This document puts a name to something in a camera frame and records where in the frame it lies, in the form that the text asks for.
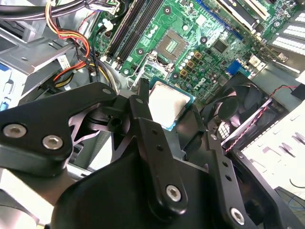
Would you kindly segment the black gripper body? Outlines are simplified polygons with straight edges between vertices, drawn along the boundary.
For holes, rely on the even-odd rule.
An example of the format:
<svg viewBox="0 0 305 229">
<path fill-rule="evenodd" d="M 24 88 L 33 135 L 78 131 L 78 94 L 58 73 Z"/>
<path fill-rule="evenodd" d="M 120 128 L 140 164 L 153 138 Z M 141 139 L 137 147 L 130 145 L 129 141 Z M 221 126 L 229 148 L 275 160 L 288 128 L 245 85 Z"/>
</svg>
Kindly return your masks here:
<svg viewBox="0 0 305 229">
<path fill-rule="evenodd" d="M 151 211 L 140 157 L 130 154 L 70 186 L 51 218 L 53 229 L 225 229 L 212 207 L 208 174 L 176 160 L 188 196 L 187 211 L 162 221 Z"/>
</svg>

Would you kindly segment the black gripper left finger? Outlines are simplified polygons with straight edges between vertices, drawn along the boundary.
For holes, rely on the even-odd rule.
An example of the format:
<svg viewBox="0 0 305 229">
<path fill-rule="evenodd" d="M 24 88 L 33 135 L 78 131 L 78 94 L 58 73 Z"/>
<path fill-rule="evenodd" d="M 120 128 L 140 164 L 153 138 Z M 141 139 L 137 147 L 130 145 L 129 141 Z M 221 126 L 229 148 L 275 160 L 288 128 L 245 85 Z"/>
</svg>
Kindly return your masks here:
<svg viewBox="0 0 305 229">
<path fill-rule="evenodd" d="M 61 173 L 80 141 L 100 130 L 113 135 L 114 163 L 140 157 L 148 204 L 162 221 L 187 210 L 188 198 L 160 124 L 153 121 L 149 83 L 141 80 L 137 94 L 117 95 L 103 83 L 70 91 L 3 111 L 0 114 L 0 164 L 40 177 Z"/>
</svg>

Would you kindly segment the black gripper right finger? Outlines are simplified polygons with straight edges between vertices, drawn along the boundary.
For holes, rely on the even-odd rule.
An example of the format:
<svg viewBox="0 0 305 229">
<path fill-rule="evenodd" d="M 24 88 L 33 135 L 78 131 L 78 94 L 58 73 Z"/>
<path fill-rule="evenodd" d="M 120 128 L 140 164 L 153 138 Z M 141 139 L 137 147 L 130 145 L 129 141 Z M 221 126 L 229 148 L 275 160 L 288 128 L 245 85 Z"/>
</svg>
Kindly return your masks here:
<svg viewBox="0 0 305 229">
<path fill-rule="evenodd" d="M 208 170 L 209 207 L 221 229 L 255 229 L 261 218 L 266 229 L 288 228 L 288 208 L 241 152 L 224 153 L 220 141 L 191 105 L 177 124 L 186 160 Z"/>
</svg>

